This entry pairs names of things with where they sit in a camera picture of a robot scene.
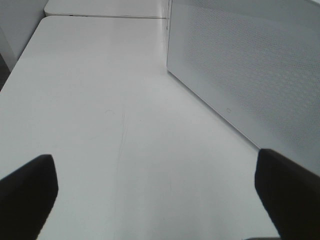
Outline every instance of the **white desk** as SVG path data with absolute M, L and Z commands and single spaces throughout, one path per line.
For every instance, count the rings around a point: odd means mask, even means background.
M 165 18 L 168 0 L 49 0 L 47 16 Z
M 257 149 L 166 71 L 161 19 L 47 17 L 0 93 L 0 178 L 53 155 L 39 239 L 277 236 Z

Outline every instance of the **perforated metal panel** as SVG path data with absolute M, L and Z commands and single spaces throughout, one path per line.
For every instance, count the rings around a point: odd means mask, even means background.
M 320 175 L 320 6 L 173 0 L 168 70 L 260 148 Z

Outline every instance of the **tabletop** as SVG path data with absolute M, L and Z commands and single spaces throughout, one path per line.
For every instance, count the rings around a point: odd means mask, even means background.
M 165 18 L 168 0 L 49 0 L 47 16 Z
M 53 155 L 38 239 L 278 235 L 258 150 L 167 72 L 163 22 L 50 16 L 24 50 L 0 93 L 0 178 Z

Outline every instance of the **wall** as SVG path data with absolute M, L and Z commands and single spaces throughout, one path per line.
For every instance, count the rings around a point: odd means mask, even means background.
M 45 16 L 48 0 L 0 0 L 0 53 L 12 71 Z

